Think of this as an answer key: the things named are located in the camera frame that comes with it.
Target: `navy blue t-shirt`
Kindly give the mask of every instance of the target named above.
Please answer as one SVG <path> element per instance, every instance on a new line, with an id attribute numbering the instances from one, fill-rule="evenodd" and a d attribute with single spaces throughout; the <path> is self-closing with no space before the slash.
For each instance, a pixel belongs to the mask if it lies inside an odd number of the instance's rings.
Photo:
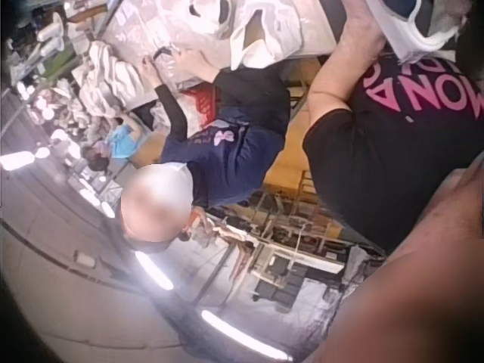
<path id="1" fill-rule="evenodd" d="M 216 120 L 185 141 L 166 139 L 160 162 L 195 162 L 208 187 L 208 207 L 246 200 L 284 148 L 284 138 L 259 126 Z"/>

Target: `black t-shirt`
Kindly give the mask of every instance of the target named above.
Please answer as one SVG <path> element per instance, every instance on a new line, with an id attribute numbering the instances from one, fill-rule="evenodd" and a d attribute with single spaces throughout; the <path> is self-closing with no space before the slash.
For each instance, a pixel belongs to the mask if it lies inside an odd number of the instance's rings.
<path id="1" fill-rule="evenodd" d="M 312 178 L 341 222 L 391 252 L 445 177 L 484 150 L 484 97 L 446 60 L 382 57 L 349 106 L 306 136 Z"/>

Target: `table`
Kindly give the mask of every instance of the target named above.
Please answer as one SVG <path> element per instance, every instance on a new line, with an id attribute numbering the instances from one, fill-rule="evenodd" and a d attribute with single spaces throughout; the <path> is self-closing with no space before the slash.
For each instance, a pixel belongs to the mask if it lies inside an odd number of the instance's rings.
<path id="1" fill-rule="evenodd" d="M 234 1 L 234 10 L 237 11 L 240 0 Z M 207 60 L 214 66 L 228 67 L 231 59 L 230 33 L 223 39 L 215 40 L 193 32 L 189 25 L 180 21 L 176 13 L 180 4 L 180 0 L 123 0 L 102 40 L 113 46 L 119 58 L 134 65 L 146 54 L 153 55 L 159 47 L 174 42 L 186 48 L 202 49 Z M 326 11 L 329 9 L 331 14 L 340 13 L 340 0 L 304 0 L 295 1 L 294 4 L 301 19 L 303 47 L 293 56 L 330 54 L 336 47 L 336 40 L 333 24 L 330 24 Z M 179 85 L 186 85 L 191 80 L 190 74 L 180 73 L 173 64 L 163 63 L 163 72 L 172 82 L 173 88 L 177 85 L 180 88 Z M 157 98 L 149 87 L 145 88 L 145 95 L 131 100 L 128 109 Z"/>

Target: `light blue shirt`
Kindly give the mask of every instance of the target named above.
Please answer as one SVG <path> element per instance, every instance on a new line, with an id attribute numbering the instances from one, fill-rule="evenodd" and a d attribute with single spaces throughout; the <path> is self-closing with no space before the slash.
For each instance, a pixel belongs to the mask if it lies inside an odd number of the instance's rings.
<path id="1" fill-rule="evenodd" d="M 113 133 L 107 138 L 111 147 L 111 157 L 114 159 L 125 159 L 135 154 L 145 140 L 141 135 L 137 141 L 129 135 L 133 130 L 128 125 L 116 127 Z"/>

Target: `ceiling light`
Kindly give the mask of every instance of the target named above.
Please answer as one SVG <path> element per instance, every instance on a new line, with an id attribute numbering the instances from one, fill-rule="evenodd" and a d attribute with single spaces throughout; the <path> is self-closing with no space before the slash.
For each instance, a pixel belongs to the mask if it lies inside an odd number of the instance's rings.
<path id="1" fill-rule="evenodd" d="M 46 120 L 50 120 L 50 119 L 53 119 L 55 116 L 55 112 L 54 110 L 52 110 L 50 107 L 46 107 L 43 111 L 42 111 L 42 117 L 44 117 L 44 119 Z"/>
<path id="2" fill-rule="evenodd" d="M 239 344 L 242 344 L 249 349 L 255 350 L 256 352 L 265 355 L 266 357 L 277 359 L 280 361 L 293 360 L 290 355 L 272 346 L 268 346 L 267 344 L 259 342 L 257 339 L 254 339 L 245 333 L 242 333 L 240 330 L 232 327 L 230 324 L 227 324 L 221 318 L 214 315 L 212 312 L 209 312 L 208 310 L 202 311 L 202 318 L 204 321 L 212 325 L 216 330 L 220 331 L 227 337 L 232 338 Z"/>
<path id="3" fill-rule="evenodd" d="M 39 149 L 36 151 L 36 158 L 44 159 L 48 157 L 50 154 L 51 154 L 51 151 L 48 149 L 48 147 L 39 147 Z"/>
<path id="4" fill-rule="evenodd" d="M 103 209 L 104 214 L 108 218 L 114 218 L 116 216 L 114 214 L 113 208 L 111 208 L 111 206 L 108 203 L 106 203 L 106 202 L 101 203 L 101 208 Z"/>
<path id="5" fill-rule="evenodd" d="M 101 201 L 91 191 L 88 191 L 87 189 L 81 189 L 79 191 L 79 194 L 81 194 L 82 197 L 86 199 L 93 206 L 101 205 Z"/>
<path id="6" fill-rule="evenodd" d="M 76 159 L 81 158 L 81 147 L 75 142 L 70 143 L 69 147 L 67 148 L 67 152 L 70 154 L 70 156 Z"/>
<path id="7" fill-rule="evenodd" d="M 20 93 L 20 96 L 22 97 L 22 99 L 24 100 L 29 99 L 29 93 L 27 92 L 27 88 L 25 87 L 23 82 L 17 83 L 17 90 L 18 90 L 18 93 Z"/>
<path id="8" fill-rule="evenodd" d="M 88 191 L 94 192 L 94 188 L 89 184 L 89 182 L 83 178 L 79 179 L 79 183 L 85 186 Z"/>
<path id="9" fill-rule="evenodd" d="M 145 253 L 140 251 L 135 252 L 136 258 L 138 259 L 144 270 L 155 280 L 155 282 L 164 290 L 173 290 L 173 283 L 167 276 L 161 272 L 161 270 L 151 261 L 150 257 Z"/>
<path id="10" fill-rule="evenodd" d="M 51 140 L 61 140 L 66 141 L 69 139 L 69 135 L 63 129 L 57 129 L 52 132 Z"/>
<path id="11" fill-rule="evenodd" d="M 39 110 L 44 110 L 47 107 L 47 100 L 43 97 L 39 97 L 36 101 L 36 107 Z"/>
<path id="12" fill-rule="evenodd" d="M 5 170 L 15 170 L 33 163 L 35 159 L 36 157 L 30 151 L 21 151 L 0 156 L 0 164 Z"/>

